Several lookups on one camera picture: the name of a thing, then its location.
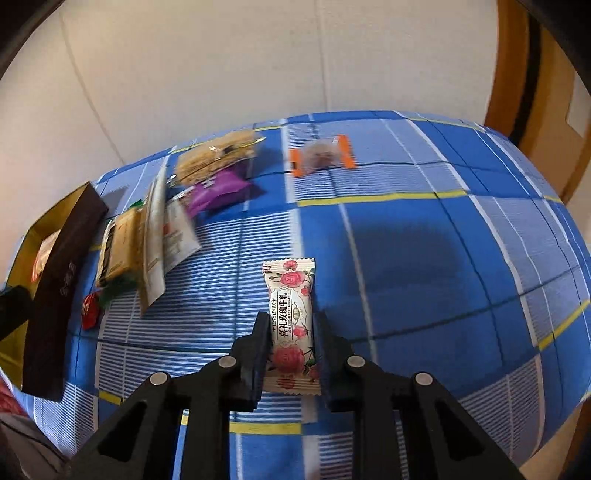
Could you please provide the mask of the brown pastry clear wrapper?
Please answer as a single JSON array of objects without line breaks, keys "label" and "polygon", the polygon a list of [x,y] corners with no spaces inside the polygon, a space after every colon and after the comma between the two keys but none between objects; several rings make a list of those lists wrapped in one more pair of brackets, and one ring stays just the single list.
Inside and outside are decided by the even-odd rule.
[{"label": "brown pastry clear wrapper", "polygon": [[40,280],[40,277],[45,269],[48,258],[59,234],[60,230],[57,230],[42,241],[32,266],[32,283],[36,283]]}]

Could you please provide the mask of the small red candy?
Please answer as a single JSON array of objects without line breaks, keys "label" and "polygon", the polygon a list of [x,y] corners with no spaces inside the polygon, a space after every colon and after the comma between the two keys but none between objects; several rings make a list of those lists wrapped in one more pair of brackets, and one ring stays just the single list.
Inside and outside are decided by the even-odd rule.
[{"label": "small red candy", "polygon": [[92,292],[84,298],[81,305],[81,328],[84,331],[95,328],[101,315],[100,293]]}]

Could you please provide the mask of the green-ended cracker pack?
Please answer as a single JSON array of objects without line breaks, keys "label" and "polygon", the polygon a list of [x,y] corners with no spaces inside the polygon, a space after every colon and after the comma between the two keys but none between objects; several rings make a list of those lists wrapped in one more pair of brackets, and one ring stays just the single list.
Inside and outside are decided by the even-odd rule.
[{"label": "green-ended cracker pack", "polygon": [[105,227],[95,276],[95,290],[102,309],[139,282],[139,223],[143,201],[111,218]]}]

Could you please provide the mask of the floral white snack packet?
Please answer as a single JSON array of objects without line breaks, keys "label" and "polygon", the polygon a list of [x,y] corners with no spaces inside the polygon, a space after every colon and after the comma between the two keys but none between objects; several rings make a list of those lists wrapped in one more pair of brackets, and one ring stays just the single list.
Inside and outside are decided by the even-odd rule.
[{"label": "floral white snack packet", "polygon": [[263,263],[269,294],[270,356],[263,390],[290,395],[321,393],[314,349],[311,293],[313,258],[287,258]]}]

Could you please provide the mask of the long white brown snack bar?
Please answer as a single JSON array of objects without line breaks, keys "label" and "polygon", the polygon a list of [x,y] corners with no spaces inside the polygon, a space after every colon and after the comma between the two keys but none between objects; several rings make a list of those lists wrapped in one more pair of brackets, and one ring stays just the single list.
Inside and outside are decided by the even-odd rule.
[{"label": "long white brown snack bar", "polygon": [[166,209],[166,161],[151,182],[140,214],[139,299],[140,312],[165,292],[163,227]]}]

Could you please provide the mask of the white label snack packet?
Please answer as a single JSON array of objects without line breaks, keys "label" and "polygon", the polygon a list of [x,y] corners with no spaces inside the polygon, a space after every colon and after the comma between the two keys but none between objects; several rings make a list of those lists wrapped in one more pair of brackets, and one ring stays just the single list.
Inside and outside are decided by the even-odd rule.
[{"label": "white label snack packet", "polygon": [[163,227],[164,274],[201,249],[192,219],[178,199],[166,204]]}]

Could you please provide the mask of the purple snack packet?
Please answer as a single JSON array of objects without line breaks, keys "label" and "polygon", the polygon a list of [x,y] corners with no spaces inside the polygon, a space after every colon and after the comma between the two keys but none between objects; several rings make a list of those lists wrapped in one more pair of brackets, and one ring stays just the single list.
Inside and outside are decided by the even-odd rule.
[{"label": "purple snack packet", "polygon": [[245,163],[237,163],[191,186],[185,203],[186,213],[193,218],[203,211],[232,205],[245,199],[249,188]]}]

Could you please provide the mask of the large cracker pack clear wrapper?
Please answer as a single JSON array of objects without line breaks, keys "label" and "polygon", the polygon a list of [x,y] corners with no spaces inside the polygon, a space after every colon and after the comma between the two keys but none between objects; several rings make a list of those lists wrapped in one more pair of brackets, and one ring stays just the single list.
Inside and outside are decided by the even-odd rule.
[{"label": "large cracker pack clear wrapper", "polygon": [[254,130],[238,130],[202,142],[177,159],[174,185],[191,186],[208,179],[242,160],[256,157],[266,137]]}]

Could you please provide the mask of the gold metal tin box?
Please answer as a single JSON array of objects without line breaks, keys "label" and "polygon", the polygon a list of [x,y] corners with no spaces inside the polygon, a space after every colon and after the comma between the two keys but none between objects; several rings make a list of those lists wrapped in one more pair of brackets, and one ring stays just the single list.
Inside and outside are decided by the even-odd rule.
[{"label": "gold metal tin box", "polygon": [[[22,392],[47,400],[63,397],[65,347],[74,293],[91,241],[108,211],[87,182],[72,191],[26,231],[5,286],[24,286],[33,307],[29,319],[1,340],[1,370]],[[32,266],[42,241],[60,234],[45,269],[31,282]]]}]

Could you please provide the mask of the red ruffled fabric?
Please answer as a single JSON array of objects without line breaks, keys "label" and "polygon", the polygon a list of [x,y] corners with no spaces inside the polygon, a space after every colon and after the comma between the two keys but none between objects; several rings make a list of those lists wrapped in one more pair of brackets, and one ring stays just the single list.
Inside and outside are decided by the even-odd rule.
[{"label": "red ruffled fabric", "polygon": [[11,390],[0,378],[0,412],[27,417],[28,414],[13,396]]}]

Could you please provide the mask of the blue plaid tablecloth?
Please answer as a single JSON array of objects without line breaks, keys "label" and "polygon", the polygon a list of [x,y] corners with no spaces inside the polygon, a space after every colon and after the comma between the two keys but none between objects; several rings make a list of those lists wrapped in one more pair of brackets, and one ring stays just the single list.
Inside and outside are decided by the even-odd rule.
[{"label": "blue plaid tablecloth", "polygon": [[[315,309],[356,354],[427,371],[517,464],[590,394],[590,254],[529,159],[487,127],[353,111],[259,125],[252,196],[200,216],[201,249],[144,314],[113,301],[97,330],[68,325],[63,399],[18,401],[74,454],[151,373],[228,352],[267,306],[263,262],[315,260]],[[291,148],[346,135],[356,169],[291,173]]]}]

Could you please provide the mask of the orange-ended clear candy packet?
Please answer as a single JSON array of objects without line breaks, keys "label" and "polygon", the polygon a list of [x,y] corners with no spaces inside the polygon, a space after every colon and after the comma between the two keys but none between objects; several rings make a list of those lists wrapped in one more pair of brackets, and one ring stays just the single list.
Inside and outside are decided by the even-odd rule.
[{"label": "orange-ended clear candy packet", "polygon": [[317,139],[308,142],[304,147],[291,148],[288,159],[291,173],[297,178],[332,166],[356,169],[353,148],[346,135],[337,135],[332,139]]}]

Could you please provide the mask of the wooden door frame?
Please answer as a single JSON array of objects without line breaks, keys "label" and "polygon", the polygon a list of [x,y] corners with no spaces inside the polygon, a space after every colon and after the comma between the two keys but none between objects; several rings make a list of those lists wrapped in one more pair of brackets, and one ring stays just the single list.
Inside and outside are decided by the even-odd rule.
[{"label": "wooden door frame", "polygon": [[505,134],[563,203],[590,165],[590,94],[550,28],[520,1],[499,1],[485,125]]}]

